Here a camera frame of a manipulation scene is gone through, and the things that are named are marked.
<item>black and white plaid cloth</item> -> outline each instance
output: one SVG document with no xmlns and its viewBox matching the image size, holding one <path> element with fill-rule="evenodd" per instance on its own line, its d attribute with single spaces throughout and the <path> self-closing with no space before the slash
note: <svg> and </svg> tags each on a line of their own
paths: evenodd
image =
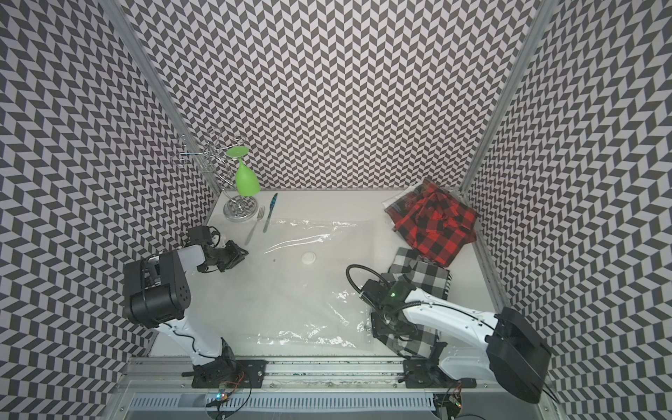
<svg viewBox="0 0 672 420">
<path fill-rule="evenodd" d="M 382 274 L 385 280 L 395 282 L 404 280 L 424 290 L 432 296 L 446 299 L 452 278 L 450 271 L 423 261 L 424 258 L 412 249 L 399 248 L 394 261 L 387 273 Z M 378 339 L 391 350 L 404 358 L 428 358 L 432 348 L 439 339 L 434 328 L 417 326 L 419 339 L 407 340 L 396 338 L 393 334 L 379 336 Z"/>
</svg>

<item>black cable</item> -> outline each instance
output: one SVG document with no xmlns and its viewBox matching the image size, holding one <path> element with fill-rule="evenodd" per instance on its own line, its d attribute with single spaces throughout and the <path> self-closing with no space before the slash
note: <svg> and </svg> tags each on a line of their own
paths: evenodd
<svg viewBox="0 0 672 420">
<path fill-rule="evenodd" d="M 385 283 L 388 288 L 392 287 L 390 285 L 390 283 L 387 280 L 385 280 L 385 278 L 383 278 L 383 276 L 381 276 L 380 273 L 378 273 L 376 270 L 371 269 L 371 268 L 369 268 L 365 265 L 350 264 L 345 269 L 345 277 L 347 278 L 347 281 L 350 283 L 350 286 L 352 286 L 353 289 L 357 290 L 357 293 L 362 293 L 362 289 L 358 288 L 357 285 L 355 284 L 355 282 L 352 281 L 352 277 L 350 277 L 350 270 L 353 269 L 353 268 L 361 268 L 362 270 L 368 271 L 371 274 L 373 274 L 374 276 L 376 276 L 377 278 L 381 279 L 382 282 Z"/>
<path fill-rule="evenodd" d="M 448 394 L 450 393 L 450 391 L 452 391 L 453 389 L 457 388 L 457 386 L 458 386 L 459 384 L 460 384 L 460 381 L 455 382 L 455 384 L 454 384 L 453 386 L 451 386 L 451 387 L 446 391 L 446 393 L 444 394 L 443 399 L 441 400 L 441 403 L 439 404 L 439 408 L 444 406 L 444 402 L 446 401 L 446 397 L 448 396 Z"/>
<path fill-rule="evenodd" d="M 213 359 L 213 360 L 219 358 L 219 356 L 217 356 L 216 358 L 214 358 L 214 357 L 212 357 L 212 356 L 206 356 L 206 355 L 204 355 L 204 354 L 199 353 L 198 350 L 196 350 L 196 339 L 195 339 L 195 338 L 193 338 L 191 335 L 184 335 L 184 334 L 176 333 L 175 330 L 173 329 L 173 326 L 170 325 L 170 324 L 167 324 L 167 323 L 162 323 L 162 324 L 168 326 L 168 328 L 170 328 L 170 330 L 171 330 L 171 332 L 172 332 L 173 334 L 175 334 L 175 335 L 177 335 L 177 336 L 179 336 L 179 337 L 186 337 L 186 338 L 190 338 L 190 339 L 192 339 L 192 349 L 193 349 L 194 353 L 196 353 L 197 355 L 201 356 L 202 358 L 208 358 L 208 359 Z"/>
<path fill-rule="evenodd" d="M 208 226 L 208 228 L 214 230 L 214 233 L 210 233 L 211 236 L 217 235 L 217 243 L 212 246 L 213 248 L 217 248 L 217 245 L 219 245 L 219 242 L 222 240 L 222 234 L 219 232 L 219 229 L 214 226 Z"/>
<path fill-rule="evenodd" d="M 542 388 L 542 392 L 543 392 L 544 394 L 548 395 L 548 398 L 552 399 L 557 405 L 560 405 L 560 401 L 558 400 L 558 397 L 555 396 L 555 394 L 551 394 L 551 393 L 549 392 L 549 391 L 550 391 L 550 388 L 548 387 L 548 385 L 544 384 L 544 387 L 545 387 L 545 388 Z"/>
<path fill-rule="evenodd" d="M 485 418 L 481 417 L 481 416 L 478 415 L 478 414 L 463 414 L 463 415 L 459 415 L 459 416 L 457 416 L 457 417 L 455 417 L 455 418 L 456 418 L 456 419 L 461 419 L 461 418 L 463 418 L 463 417 L 469 417 L 469 416 L 471 416 L 471 417 L 478 417 L 480 420 L 485 420 Z"/>
<path fill-rule="evenodd" d="M 234 411 L 234 412 L 231 413 L 230 415 L 228 415 L 228 416 L 226 416 L 226 417 L 219 417 L 219 416 L 220 416 L 219 409 L 217 410 L 217 411 L 218 411 L 217 416 L 218 416 L 219 419 L 222 419 L 222 420 L 223 420 L 223 419 L 228 419 L 229 417 L 231 417 L 231 416 L 234 415 L 235 413 L 238 413 L 238 412 L 240 411 L 240 409 L 242 409 L 245 405 L 247 405 L 247 402 L 250 401 L 250 397 L 252 396 L 252 377 L 250 376 L 250 374 L 248 373 L 248 371 L 245 369 L 245 367 L 244 367 L 243 365 L 240 364 L 240 362 L 238 362 L 238 361 L 236 360 L 236 363 L 238 363 L 238 365 L 243 369 L 243 373 L 245 373 L 245 374 L 247 375 L 247 377 L 250 379 L 250 391 L 249 391 L 249 393 L 247 394 L 247 399 L 245 400 L 245 402 L 244 402 L 243 404 L 241 404 L 241 406 L 238 407 L 238 408 L 236 409 L 236 411 Z"/>
</svg>

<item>red plaid cloth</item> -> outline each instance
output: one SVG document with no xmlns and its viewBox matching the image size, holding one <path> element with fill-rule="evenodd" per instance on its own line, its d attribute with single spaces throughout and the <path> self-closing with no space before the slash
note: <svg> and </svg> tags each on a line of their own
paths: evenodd
<svg viewBox="0 0 672 420">
<path fill-rule="evenodd" d="M 449 266 L 464 244 L 476 240 L 476 210 L 428 179 L 385 212 L 410 246 L 442 267 Z"/>
</svg>

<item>fork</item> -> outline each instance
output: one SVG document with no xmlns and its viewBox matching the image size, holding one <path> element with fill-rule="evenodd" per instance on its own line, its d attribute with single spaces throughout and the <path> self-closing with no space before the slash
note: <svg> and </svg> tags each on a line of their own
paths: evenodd
<svg viewBox="0 0 672 420">
<path fill-rule="evenodd" d="M 245 239 L 245 244 L 246 245 L 250 243 L 250 239 L 252 239 L 252 234 L 254 233 L 254 228 L 257 227 L 257 223 L 259 223 L 259 221 L 261 219 L 263 219 L 264 211 L 265 211 L 265 209 L 264 209 L 263 206 L 259 207 L 259 212 L 257 213 L 257 221 L 254 222 L 254 226 L 252 226 L 252 230 L 250 230 L 249 235 L 247 235 L 247 239 Z"/>
</svg>

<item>checkered napkin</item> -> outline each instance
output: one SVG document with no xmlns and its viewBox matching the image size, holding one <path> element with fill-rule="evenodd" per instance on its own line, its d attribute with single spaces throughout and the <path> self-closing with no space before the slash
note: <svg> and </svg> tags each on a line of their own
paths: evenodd
<svg viewBox="0 0 672 420">
<path fill-rule="evenodd" d="M 391 204 L 385 213 L 410 246 L 441 267 L 449 266 L 464 244 L 476 240 L 476 210 L 428 179 Z"/>
<path fill-rule="evenodd" d="M 420 260 L 421 256 L 412 249 L 399 248 L 387 273 L 382 276 L 388 282 L 397 280 L 410 282 L 432 296 L 446 299 L 452 278 L 445 268 L 437 267 Z M 378 337 L 383 344 L 404 358 L 428 358 L 432 347 L 439 339 L 434 328 L 417 326 L 420 339 L 407 341 L 395 338 L 393 334 Z"/>
</svg>

